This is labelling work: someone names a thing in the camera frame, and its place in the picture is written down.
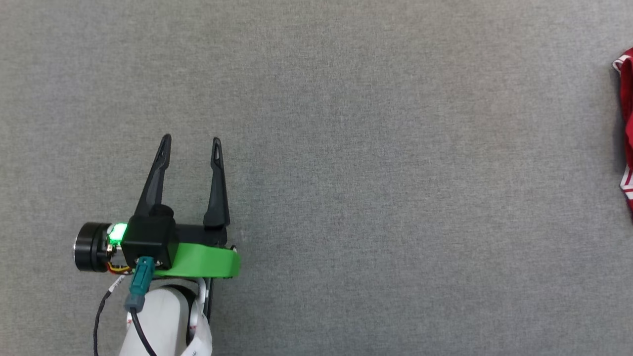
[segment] cable connector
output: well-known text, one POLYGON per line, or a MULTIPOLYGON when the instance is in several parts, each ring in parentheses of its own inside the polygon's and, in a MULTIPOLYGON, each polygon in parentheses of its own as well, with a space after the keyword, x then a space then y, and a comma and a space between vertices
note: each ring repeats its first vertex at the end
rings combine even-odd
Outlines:
POLYGON ((139 258, 139 261, 136 263, 132 282, 130 283, 130 294, 125 300, 125 310, 131 312, 132 308, 134 308, 139 313, 143 310, 145 294, 149 290, 149 285, 152 283, 155 270, 156 265, 154 264, 153 257, 143 256, 139 258))

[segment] green led light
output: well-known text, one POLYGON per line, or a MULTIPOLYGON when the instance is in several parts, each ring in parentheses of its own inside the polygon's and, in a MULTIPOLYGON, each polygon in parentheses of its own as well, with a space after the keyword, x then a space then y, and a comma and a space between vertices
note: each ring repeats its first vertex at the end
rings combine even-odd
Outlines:
POLYGON ((120 222, 112 227, 112 231, 108 234, 108 240, 111 245, 119 245, 127 229, 127 224, 120 222))

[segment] black cable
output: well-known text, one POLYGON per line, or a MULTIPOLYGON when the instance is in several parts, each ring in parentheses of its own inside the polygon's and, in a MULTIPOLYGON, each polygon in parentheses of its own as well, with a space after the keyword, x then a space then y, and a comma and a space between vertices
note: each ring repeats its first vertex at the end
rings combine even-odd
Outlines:
POLYGON ((106 294, 101 299, 101 303, 99 304, 99 309, 97 310, 97 316, 94 318, 94 330, 92 331, 92 351, 94 352, 94 356, 99 356, 99 351, 97 350, 97 330, 99 329, 99 317, 101 317, 101 312, 103 311, 103 307, 106 306, 106 299, 112 295, 111 291, 107 291, 106 294))
POLYGON ((145 351, 147 351, 149 356, 156 356, 156 352, 154 352, 152 347, 149 346, 145 333, 143 333, 143 329, 141 329, 141 322, 139 322, 139 316, 136 314, 136 308, 130 308, 130 314, 132 314, 132 322, 136 328, 136 333, 139 335, 139 339, 141 339, 143 346, 145 346, 145 351))

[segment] motor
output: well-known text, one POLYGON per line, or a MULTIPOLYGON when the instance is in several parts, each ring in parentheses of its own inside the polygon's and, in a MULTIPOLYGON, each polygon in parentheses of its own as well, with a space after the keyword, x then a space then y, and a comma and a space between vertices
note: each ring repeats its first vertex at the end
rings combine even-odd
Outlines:
POLYGON ((171 135, 163 136, 133 216, 114 224, 87 222, 75 239, 73 256, 79 270, 119 275, 97 311, 95 356, 99 316, 126 276, 132 276, 132 282, 125 309, 128 326, 134 327, 127 330, 120 356, 211 354, 213 280, 237 276, 241 266, 235 246, 227 248, 230 216, 222 145, 213 139, 209 205, 197 226, 176 223, 173 210, 161 203, 171 142, 171 135), (192 291, 174 284, 148 292, 152 280, 159 278, 194 281, 198 287, 192 291))

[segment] red and white striped fabric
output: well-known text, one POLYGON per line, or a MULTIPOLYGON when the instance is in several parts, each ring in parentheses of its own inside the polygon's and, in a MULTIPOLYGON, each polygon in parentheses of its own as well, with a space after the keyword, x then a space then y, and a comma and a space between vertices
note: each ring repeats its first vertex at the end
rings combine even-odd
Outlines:
POLYGON ((620 102, 626 133, 624 151, 627 166, 620 188, 627 197, 629 208, 633 211, 633 48, 615 60, 613 67, 620 73, 620 102))

